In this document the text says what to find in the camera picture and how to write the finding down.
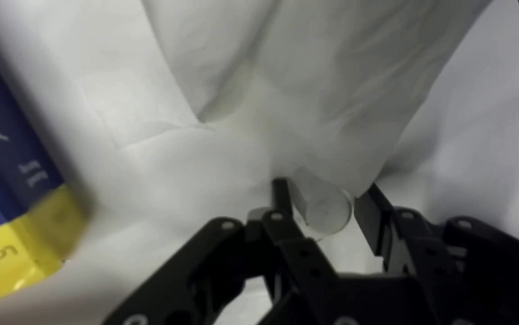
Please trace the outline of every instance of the yellow label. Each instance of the yellow label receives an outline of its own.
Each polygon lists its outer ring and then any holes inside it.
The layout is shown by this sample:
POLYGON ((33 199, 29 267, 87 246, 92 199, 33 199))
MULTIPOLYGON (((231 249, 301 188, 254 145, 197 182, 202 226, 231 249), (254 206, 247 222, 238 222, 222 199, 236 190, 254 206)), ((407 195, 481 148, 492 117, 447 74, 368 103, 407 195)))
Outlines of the yellow label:
POLYGON ((56 273, 76 249, 87 219, 65 186, 0 226, 0 296, 56 273))

